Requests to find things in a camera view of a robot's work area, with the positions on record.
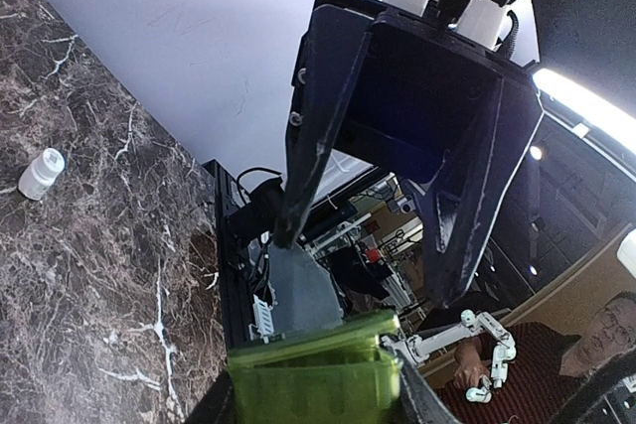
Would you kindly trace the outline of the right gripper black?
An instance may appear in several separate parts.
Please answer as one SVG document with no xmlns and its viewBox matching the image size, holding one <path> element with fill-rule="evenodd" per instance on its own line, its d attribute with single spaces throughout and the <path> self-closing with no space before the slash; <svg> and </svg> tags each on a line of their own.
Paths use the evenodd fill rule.
<svg viewBox="0 0 636 424">
<path fill-rule="evenodd" d="M 522 67 L 378 0 L 315 0 L 290 112 L 300 124 L 287 126 L 274 245 L 297 240 L 331 153 L 344 152 L 410 179 L 437 308 L 468 290 L 544 117 Z"/>
</svg>

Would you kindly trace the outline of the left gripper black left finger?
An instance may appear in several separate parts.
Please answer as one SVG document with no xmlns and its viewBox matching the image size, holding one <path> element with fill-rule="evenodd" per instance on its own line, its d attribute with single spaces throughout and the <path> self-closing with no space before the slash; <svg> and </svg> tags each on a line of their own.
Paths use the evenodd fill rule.
<svg viewBox="0 0 636 424">
<path fill-rule="evenodd" d="M 185 424 L 235 424 L 235 388 L 227 371 L 211 387 L 184 421 Z"/>
</svg>

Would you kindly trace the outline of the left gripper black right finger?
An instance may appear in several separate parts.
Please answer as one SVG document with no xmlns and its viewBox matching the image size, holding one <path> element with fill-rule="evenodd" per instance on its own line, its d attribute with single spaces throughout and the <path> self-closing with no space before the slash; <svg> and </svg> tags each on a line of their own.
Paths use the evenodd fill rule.
<svg viewBox="0 0 636 424">
<path fill-rule="evenodd" d="M 428 385 L 405 352 L 399 351 L 390 339 L 381 339 L 391 370 L 385 390 L 388 410 L 382 423 L 459 423 Z"/>
</svg>

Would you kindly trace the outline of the green weekly pill organizer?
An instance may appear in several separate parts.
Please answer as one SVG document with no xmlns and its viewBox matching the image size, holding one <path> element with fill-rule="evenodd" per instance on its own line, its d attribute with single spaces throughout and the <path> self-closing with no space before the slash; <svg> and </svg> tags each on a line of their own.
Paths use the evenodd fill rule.
<svg viewBox="0 0 636 424">
<path fill-rule="evenodd" d="M 388 423 L 401 361 L 392 310 L 346 319 L 329 272 L 299 246 L 269 251 L 273 333 L 229 353 L 239 423 Z"/>
</svg>

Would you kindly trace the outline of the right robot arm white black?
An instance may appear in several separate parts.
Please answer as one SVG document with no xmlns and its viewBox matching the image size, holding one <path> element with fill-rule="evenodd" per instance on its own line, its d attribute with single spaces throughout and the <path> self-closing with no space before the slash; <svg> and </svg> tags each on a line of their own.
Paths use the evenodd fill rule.
<svg viewBox="0 0 636 424">
<path fill-rule="evenodd" d="M 301 234 L 333 151 L 395 173 L 424 227 L 429 299 L 469 288 L 544 115 L 497 43 L 515 0 L 315 0 L 292 79 L 276 246 Z"/>
</svg>

